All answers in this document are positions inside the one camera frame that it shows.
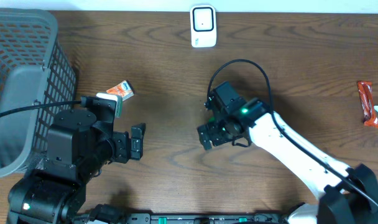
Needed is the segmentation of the orange Kleenex tissue pack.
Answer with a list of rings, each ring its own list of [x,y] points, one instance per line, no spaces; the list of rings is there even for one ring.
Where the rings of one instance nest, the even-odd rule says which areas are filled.
[[[131,84],[127,80],[124,80],[118,85],[108,89],[106,93],[121,96],[123,101],[134,96],[134,90],[132,89]]]

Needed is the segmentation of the orange chocolate bar wrapper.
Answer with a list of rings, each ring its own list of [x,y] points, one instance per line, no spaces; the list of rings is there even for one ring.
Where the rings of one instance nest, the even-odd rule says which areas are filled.
[[[378,129],[378,117],[374,109],[374,100],[372,96],[372,83],[368,81],[358,81],[357,89],[364,115],[364,126]]]

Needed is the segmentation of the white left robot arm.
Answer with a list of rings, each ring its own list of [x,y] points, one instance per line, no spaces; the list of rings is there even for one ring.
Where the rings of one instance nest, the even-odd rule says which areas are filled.
[[[33,170],[9,192],[8,223],[126,223],[124,212],[97,205],[86,215],[86,186],[102,166],[127,163],[143,155],[145,124],[131,132],[113,130],[114,112],[107,108],[65,110],[48,132],[42,170]]]

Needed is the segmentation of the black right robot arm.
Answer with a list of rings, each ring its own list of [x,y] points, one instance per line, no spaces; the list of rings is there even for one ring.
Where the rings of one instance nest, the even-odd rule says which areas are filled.
[[[318,204],[295,208],[287,223],[378,223],[378,181],[370,168],[352,168],[327,155],[257,98],[210,96],[205,107],[214,114],[197,129],[206,150],[244,138],[273,155],[315,196]]]

